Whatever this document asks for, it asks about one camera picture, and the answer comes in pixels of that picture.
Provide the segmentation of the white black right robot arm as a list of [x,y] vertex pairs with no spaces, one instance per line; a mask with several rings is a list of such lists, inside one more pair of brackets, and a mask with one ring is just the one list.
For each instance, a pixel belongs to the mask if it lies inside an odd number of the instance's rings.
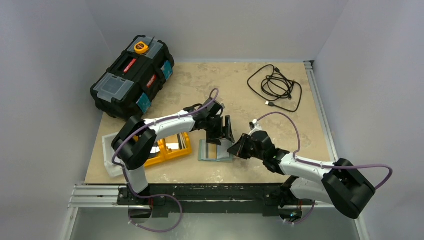
[[295,158],[292,152],[276,147],[263,130],[243,134],[228,153],[245,160],[259,159],[270,172],[288,176],[280,187],[282,207],[296,200],[318,201],[357,219],[376,193],[376,188],[347,159],[326,165]]

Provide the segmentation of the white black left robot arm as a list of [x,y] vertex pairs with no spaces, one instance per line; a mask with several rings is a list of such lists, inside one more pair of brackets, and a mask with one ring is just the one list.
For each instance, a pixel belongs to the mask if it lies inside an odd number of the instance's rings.
[[149,199],[145,163],[154,145],[162,139],[181,133],[203,130],[206,142],[226,150],[235,143],[231,117],[223,116],[224,106],[209,98],[204,104],[195,104],[160,118],[142,119],[132,116],[111,143],[114,154],[111,161],[123,169],[130,190],[129,197],[138,205]]

